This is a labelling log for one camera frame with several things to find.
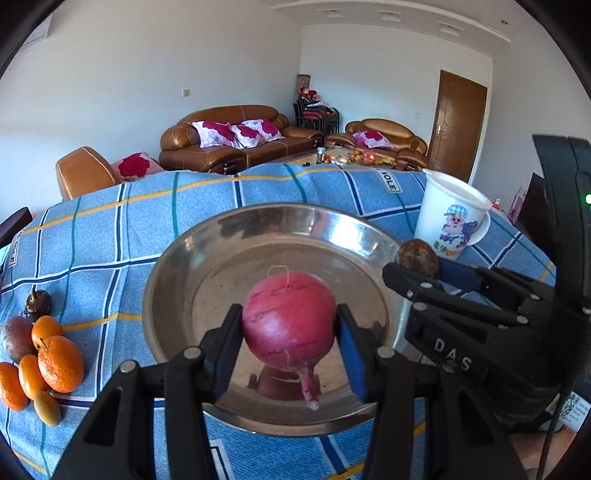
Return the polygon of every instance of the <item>ceiling light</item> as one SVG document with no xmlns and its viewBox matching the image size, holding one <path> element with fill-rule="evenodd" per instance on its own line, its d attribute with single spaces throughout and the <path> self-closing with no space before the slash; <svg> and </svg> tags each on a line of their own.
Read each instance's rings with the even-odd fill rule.
<svg viewBox="0 0 591 480">
<path fill-rule="evenodd" d="M 455 25 L 450 25 L 449 23 L 444 23 L 440 21 L 438 21 L 437 23 L 441 25 L 441 28 L 439 29 L 440 32 L 446 33 L 448 35 L 453 35 L 454 37 L 459 37 L 460 33 L 464 31 L 463 28 L 456 27 Z"/>
<path fill-rule="evenodd" d="M 402 18 L 398 12 L 389 12 L 387 10 L 376 10 L 377 13 L 382 14 L 382 20 L 386 22 L 401 22 Z"/>
<path fill-rule="evenodd" d="M 317 12 L 325 13 L 326 17 L 328 17 L 328 18 L 344 18 L 345 17 L 338 8 L 325 8 L 322 10 L 317 10 Z"/>
</svg>

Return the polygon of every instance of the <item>blue plaid tablecloth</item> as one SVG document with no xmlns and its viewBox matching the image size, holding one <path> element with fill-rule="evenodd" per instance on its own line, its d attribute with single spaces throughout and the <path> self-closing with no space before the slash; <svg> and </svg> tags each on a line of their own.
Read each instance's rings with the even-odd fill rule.
<svg viewBox="0 0 591 480">
<path fill-rule="evenodd" d="M 31 286 L 49 291 L 52 314 L 85 358 L 86 377 L 72 395 L 56 396 L 61 425 L 46 427 L 32 405 L 23 412 L 0 405 L 2 434 L 31 475 L 46 479 L 113 370 L 128 358 L 154 363 L 142 332 L 144 286 L 160 254 L 193 225 L 242 206 L 307 202 L 362 217 L 403 242 L 413 236 L 425 182 L 423 174 L 410 172 L 267 164 L 235 177 L 166 172 L 51 207 L 15 238 L 2 266 L 0 325 L 22 310 Z M 491 216 L 488 234 L 459 260 L 501 265 L 553 283 L 555 269 L 548 258 L 495 212 Z M 0 360 L 8 361 L 4 351 Z M 420 401 L 415 410 L 415 447 L 420 449 Z M 283 439 L 207 419 L 220 478 L 238 480 L 354 477 L 361 471 L 371 428 L 368 423 L 326 437 Z M 164 412 L 158 403 L 154 443 L 157 475 L 166 479 Z M 413 478 L 420 478 L 420 463 L 417 459 Z"/>
</svg>

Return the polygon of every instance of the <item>pink floral pillow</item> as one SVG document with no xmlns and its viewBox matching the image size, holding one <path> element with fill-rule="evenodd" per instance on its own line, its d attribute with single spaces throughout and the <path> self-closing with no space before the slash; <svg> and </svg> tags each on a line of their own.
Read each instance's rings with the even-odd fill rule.
<svg viewBox="0 0 591 480">
<path fill-rule="evenodd" d="M 279 132 L 279 129 L 273 125 L 270 120 L 267 119 L 259 119 L 259 120 L 246 120 L 241 123 L 246 127 L 252 128 L 259 132 L 259 135 L 265 139 L 265 142 L 272 142 L 273 140 L 281 140 L 285 138 Z"/>
<path fill-rule="evenodd" d="M 160 173 L 164 169 L 147 153 L 134 153 L 111 165 L 119 181 L 135 181 L 148 175 Z"/>
<path fill-rule="evenodd" d="M 201 139 L 201 148 L 226 147 L 242 148 L 236 140 L 236 135 L 230 130 L 229 124 L 218 124 L 217 122 L 193 122 L 193 126 Z"/>
<path fill-rule="evenodd" d="M 265 143 L 265 139 L 256 130 L 246 125 L 230 125 L 230 130 L 236 135 L 236 140 L 244 148 L 254 148 Z"/>
<path fill-rule="evenodd" d="M 355 143 L 360 147 L 378 148 L 388 147 L 393 148 L 394 145 L 377 130 L 367 130 L 366 132 L 358 132 L 353 134 Z"/>
</svg>

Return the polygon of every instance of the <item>wooden door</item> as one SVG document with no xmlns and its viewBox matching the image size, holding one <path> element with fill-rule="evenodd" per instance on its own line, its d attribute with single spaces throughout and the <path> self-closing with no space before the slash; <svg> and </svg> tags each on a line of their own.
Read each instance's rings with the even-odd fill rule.
<svg viewBox="0 0 591 480">
<path fill-rule="evenodd" d="M 486 87 L 441 71 L 429 167 L 468 181 L 484 119 Z"/>
</svg>

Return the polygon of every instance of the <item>brown leather sofa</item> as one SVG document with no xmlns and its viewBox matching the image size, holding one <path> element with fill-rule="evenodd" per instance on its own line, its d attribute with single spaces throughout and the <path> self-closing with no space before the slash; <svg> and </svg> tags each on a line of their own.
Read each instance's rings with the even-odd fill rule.
<svg viewBox="0 0 591 480">
<path fill-rule="evenodd" d="M 353 134 L 367 130 L 377 130 L 390 140 L 393 148 L 380 148 L 379 152 L 392 159 L 397 170 L 422 170 L 428 168 L 429 160 L 427 144 L 403 125 L 384 118 L 366 118 L 350 122 L 344 134 L 333 134 L 326 137 L 325 146 L 343 145 L 357 147 Z"/>
<path fill-rule="evenodd" d="M 59 159 L 56 173 L 63 200 L 72 200 L 121 183 L 109 162 L 90 147 L 80 147 Z"/>
<path fill-rule="evenodd" d="M 209 121 L 237 125 L 245 120 L 265 118 L 281 131 L 283 140 L 255 148 L 200 147 L 193 122 Z M 162 135 L 160 166 L 166 170 L 193 170 L 234 174 L 249 167 L 314 148 L 322 133 L 309 128 L 290 127 L 287 117 L 270 106 L 221 106 L 191 113 Z"/>
</svg>

